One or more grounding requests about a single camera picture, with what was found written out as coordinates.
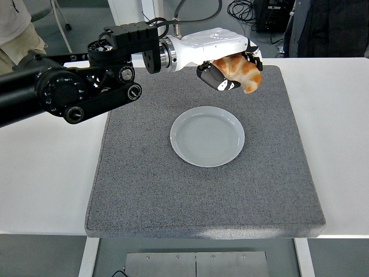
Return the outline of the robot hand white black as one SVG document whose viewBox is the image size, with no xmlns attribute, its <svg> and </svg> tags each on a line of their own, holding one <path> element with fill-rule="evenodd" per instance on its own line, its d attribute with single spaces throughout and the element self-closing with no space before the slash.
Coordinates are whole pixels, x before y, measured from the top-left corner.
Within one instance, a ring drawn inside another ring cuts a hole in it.
<svg viewBox="0 0 369 277">
<path fill-rule="evenodd" d="M 261 84 L 263 70 L 259 47 L 249 38 L 227 29 L 215 28 L 163 39 L 167 53 L 162 66 L 171 72 L 197 65 L 197 76 L 217 91 L 241 87 L 252 93 Z"/>
</svg>

